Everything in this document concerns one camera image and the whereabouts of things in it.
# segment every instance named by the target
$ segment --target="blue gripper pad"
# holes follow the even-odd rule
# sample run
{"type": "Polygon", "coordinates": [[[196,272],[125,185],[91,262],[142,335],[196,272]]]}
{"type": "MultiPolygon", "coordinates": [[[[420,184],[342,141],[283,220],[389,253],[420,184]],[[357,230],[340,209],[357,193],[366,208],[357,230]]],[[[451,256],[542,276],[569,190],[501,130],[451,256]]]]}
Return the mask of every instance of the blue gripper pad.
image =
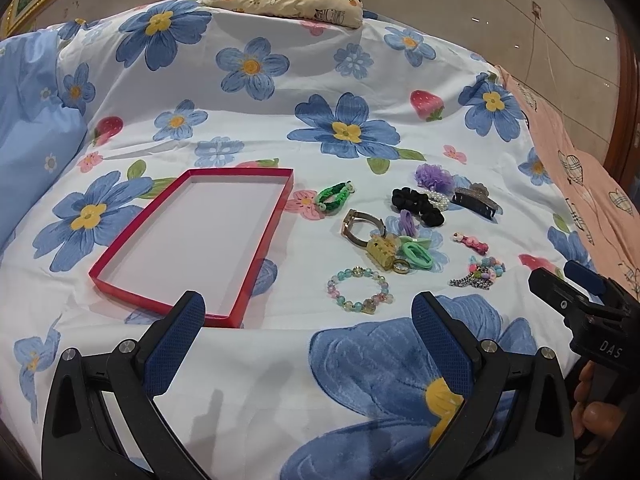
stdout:
{"type": "Polygon", "coordinates": [[[594,296],[603,295],[607,291],[602,276],[574,260],[564,264],[564,275],[572,282],[586,288],[594,296]]]}
{"type": "Polygon", "coordinates": [[[412,303],[411,320],[449,389],[468,399],[474,384],[471,361],[421,294],[412,303]]]}
{"type": "MultiPolygon", "coordinates": [[[[149,397],[162,395],[169,389],[184,356],[204,323],[204,299],[197,292],[190,294],[191,298],[172,320],[145,361],[142,387],[149,397]]],[[[171,312],[155,323],[166,322],[170,316],[171,312]]]]}

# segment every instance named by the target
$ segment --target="floor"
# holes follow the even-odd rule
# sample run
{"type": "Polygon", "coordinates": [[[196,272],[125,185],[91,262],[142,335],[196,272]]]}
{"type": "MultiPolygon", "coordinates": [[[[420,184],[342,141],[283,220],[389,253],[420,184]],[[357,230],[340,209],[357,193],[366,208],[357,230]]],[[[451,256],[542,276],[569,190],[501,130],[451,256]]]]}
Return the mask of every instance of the floor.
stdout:
{"type": "MultiPolygon", "coordinates": [[[[93,20],[157,0],[57,0],[38,27],[93,20]]],[[[363,0],[366,9],[500,64],[564,117],[574,145],[603,161],[620,78],[616,23],[603,0],[363,0]],[[540,19],[532,3],[540,8],[540,19]]]]}

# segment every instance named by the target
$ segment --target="finger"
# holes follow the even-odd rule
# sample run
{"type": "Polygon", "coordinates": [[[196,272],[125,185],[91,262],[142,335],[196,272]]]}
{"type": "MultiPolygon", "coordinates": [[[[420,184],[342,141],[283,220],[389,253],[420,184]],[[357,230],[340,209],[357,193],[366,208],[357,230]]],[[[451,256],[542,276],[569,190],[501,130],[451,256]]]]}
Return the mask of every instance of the finger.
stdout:
{"type": "Polygon", "coordinates": [[[582,424],[591,433],[609,440],[620,426],[625,413],[619,407],[604,402],[592,402],[582,414],[582,424]]]}
{"type": "Polygon", "coordinates": [[[591,391],[591,381],[585,381],[585,382],[579,383],[575,387],[574,400],[576,402],[585,402],[589,397],[590,391],[591,391]]]}
{"type": "Polygon", "coordinates": [[[584,365],[584,368],[580,371],[580,376],[578,379],[581,381],[591,381],[593,379],[593,371],[595,370],[596,365],[593,361],[589,361],[584,365]]]}
{"type": "Polygon", "coordinates": [[[582,423],[582,414],[584,413],[584,404],[578,402],[571,412],[571,424],[574,427],[574,438],[580,438],[584,433],[584,424],[582,423]]]}

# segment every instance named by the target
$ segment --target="pink hair clip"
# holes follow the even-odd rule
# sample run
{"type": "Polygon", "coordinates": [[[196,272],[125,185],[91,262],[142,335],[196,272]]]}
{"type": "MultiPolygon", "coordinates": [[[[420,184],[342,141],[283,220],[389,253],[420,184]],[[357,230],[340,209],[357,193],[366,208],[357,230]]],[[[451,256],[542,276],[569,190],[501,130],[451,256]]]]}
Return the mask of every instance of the pink hair clip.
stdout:
{"type": "Polygon", "coordinates": [[[489,246],[479,241],[475,236],[465,236],[462,233],[453,233],[451,237],[453,241],[465,244],[473,249],[476,253],[484,256],[489,250],[489,246]]]}

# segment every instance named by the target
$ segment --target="blue pillow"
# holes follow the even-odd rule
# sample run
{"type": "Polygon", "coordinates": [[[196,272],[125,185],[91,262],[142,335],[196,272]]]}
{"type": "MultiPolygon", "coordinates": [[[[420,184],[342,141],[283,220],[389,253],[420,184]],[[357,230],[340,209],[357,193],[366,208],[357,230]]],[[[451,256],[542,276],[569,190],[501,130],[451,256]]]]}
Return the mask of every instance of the blue pillow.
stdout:
{"type": "Polygon", "coordinates": [[[0,247],[74,158],[86,133],[58,97],[58,35],[0,42],[0,247]]]}

